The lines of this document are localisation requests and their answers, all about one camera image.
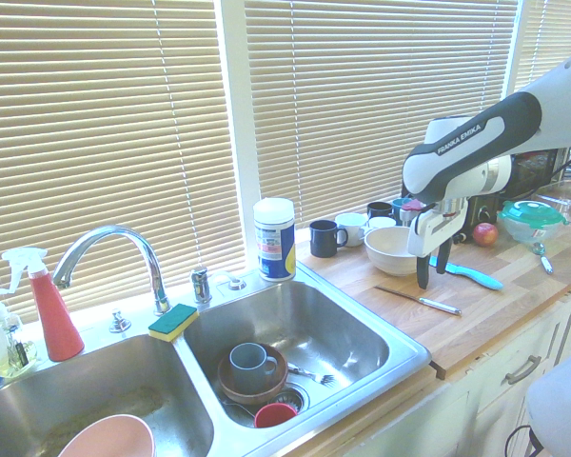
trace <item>red apple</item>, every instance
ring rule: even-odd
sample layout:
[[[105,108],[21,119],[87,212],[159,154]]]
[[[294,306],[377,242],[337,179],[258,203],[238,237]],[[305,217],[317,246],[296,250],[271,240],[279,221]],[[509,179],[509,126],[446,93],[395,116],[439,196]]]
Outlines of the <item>red apple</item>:
[[[491,246],[497,241],[499,231],[497,228],[487,222],[482,222],[474,228],[472,233],[474,241],[480,246]]]

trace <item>white cabinet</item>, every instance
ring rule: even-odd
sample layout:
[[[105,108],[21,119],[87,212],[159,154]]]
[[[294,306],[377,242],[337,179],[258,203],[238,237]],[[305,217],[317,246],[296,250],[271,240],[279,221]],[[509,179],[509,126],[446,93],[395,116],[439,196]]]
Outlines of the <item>white cabinet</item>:
[[[346,457],[498,457],[508,435],[527,423],[529,385],[567,356],[571,295],[531,319],[477,359],[457,381],[445,383],[399,415],[387,414],[330,454]],[[523,457],[528,430],[512,440],[508,457]]]

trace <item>spray nozzle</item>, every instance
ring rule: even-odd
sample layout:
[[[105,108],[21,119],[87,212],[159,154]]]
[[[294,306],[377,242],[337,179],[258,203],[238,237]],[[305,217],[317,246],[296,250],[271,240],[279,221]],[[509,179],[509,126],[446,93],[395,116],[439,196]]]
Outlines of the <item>spray nozzle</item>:
[[[47,250],[40,248],[15,248],[3,253],[2,259],[10,264],[10,287],[8,293],[14,293],[17,290],[24,269],[28,269],[28,274],[47,269],[42,261],[46,255]]]

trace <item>fork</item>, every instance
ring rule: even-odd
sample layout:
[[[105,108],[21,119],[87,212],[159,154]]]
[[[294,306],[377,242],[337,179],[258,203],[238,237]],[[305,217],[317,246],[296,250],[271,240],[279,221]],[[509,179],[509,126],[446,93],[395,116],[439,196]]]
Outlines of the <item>fork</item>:
[[[313,373],[311,371],[307,371],[306,369],[300,368],[289,362],[287,363],[287,371],[293,374],[300,374],[301,376],[306,376],[307,378],[311,378],[313,381],[315,381],[318,384],[321,384],[322,386],[330,387],[336,382],[336,378],[331,374]]]

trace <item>brown bowl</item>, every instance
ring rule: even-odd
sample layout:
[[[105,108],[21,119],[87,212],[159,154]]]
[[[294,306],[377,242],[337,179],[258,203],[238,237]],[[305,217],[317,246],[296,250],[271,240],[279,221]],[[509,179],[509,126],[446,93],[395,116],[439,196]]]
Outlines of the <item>brown bowl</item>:
[[[263,345],[262,343],[260,343],[260,346],[266,350],[266,355],[275,357],[275,360],[277,360],[277,367],[275,368],[275,372],[271,376],[270,381],[266,386],[266,391],[264,392],[256,393],[254,395],[246,395],[239,393],[236,390],[235,383],[232,378],[232,371],[230,369],[228,354],[220,361],[220,364],[218,365],[218,381],[220,381],[220,387],[222,387],[225,395],[233,402],[241,403],[242,405],[260,405],[261,403],[266,403],[268,400],[277,395],[286,383],[286,358],[279,350],[273,346]]]

